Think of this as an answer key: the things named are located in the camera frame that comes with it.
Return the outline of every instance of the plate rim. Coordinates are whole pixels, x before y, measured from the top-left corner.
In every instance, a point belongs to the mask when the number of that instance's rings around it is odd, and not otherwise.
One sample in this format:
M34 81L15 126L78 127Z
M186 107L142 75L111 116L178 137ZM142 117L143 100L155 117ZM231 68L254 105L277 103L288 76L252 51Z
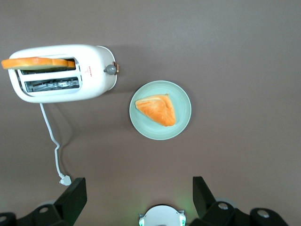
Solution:
M133 123L133 120L132 120L132 113L131 113L131 107L133 105L133 99L136 95L136 93L142 89L144 86L147 86L147 85L150 85L152 83L156 83L156 82L166 82L166 83L170 83L174 86L177 86L178 88L180 88L180 90L185 94L185 96L187 97L188 99L188 102L189 102L189 116L188 116L188 119L187 119L187 122L185 123L185 125L183 126L183 128L178 132L176 133L175 135L173 135L172 137L167 137L167 138L153 138L153 137L150 137L150 136L147 136L145 134L143 134L142 132L140 132L137 127L135 126L135 124ZM130 101L130 105L129 105L129 115L130 115L130 120L131 120L131 123L132 125L134 126L134 128L141 134L143 135L144 137L146 138L149 138L149 139L153 139L153 140L168 140L168 139L171 139L171 138L174 138L176 137L177 135L179 135L180 133L183 132L183 130L187 127L188 123L190 122L190 118L191 118L191 112L192 112L192 106L191 106L191 101L190 101L190 98L189 96L187 95L187 93L185 92L185 90L180 87L179 85L175 84L174 82L171 82L171 81L166 81L166 80L156 80L156 81L150 81L148 83L145 83L144 85L142 85L139 89L136 90L136 92L133 94L132 98L131 98L131 101Z

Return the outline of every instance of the table surface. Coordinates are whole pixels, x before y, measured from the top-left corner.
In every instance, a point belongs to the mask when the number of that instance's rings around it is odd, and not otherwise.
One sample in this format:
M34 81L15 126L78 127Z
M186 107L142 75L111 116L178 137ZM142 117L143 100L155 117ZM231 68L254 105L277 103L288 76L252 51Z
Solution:
M63 173L87 180L75 225L138 225L156 204L197 217L192 177L245 213L265 207L301 225L301 1L1 1L0 57L40 46L102 45L120 64L115 87L45 105ZM0 212L25 216L65 190L38 104L0 69ZM188 94L186 129L151 140L129 104L166 80Z

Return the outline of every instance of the bread slice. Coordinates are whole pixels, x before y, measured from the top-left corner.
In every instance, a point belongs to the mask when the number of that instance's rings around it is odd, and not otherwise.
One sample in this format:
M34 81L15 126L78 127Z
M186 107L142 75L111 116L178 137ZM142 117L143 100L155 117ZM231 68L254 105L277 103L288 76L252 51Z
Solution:
M162 126L173 126L176 122L174 106L168 94L153 95L135 102L136 108Z
M52 59L45 57L24 57L2 60L3 69L14 70L43 70L58 67L68 67L69 61L64 59Z

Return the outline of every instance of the power cord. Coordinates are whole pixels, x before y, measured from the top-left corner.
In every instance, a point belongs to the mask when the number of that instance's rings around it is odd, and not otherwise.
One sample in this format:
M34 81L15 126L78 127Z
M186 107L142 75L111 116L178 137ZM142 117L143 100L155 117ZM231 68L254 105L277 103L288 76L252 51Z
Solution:
M46 113L45 113L45 110L44 110L44 106L43 106L42 103L40 103L40 107L41 107L41 111L42 111L42 114L44 116L44 120L45 120L45 123L47 125L48 131L49 131L49 134L50 134L50 138L53 141L53 143L56 144L56 148L55 148L55 164L56 164L57 173L58 173L58 175L61 178L60 184L65 185L65 186L69 186L71 184L70 176L64 175L63 173L61 173L60 167L59 167L59 163L58 163L58 154L57 154L57 151L60 148L60 144L55 140L55 138L53 136L52 129L50 127L50 124L49 124L49 121L48 121L48 118L46 116Z

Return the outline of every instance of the toaster slot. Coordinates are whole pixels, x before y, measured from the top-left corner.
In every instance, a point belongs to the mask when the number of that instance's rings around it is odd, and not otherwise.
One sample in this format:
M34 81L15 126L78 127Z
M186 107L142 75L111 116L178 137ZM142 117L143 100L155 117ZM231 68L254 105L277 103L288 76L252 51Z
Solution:
M28 74L39 74L39 73L52 73L52 72L64 72L64 71L74 71L76 70L77 61L74 58L64 59L71 62L72 66L69 67L54 67L41 70L20 70L22 75Z
M40 81L26 81L26 90L28 93L42 92L61 89L78 89L80 86L78 77L50 79Z

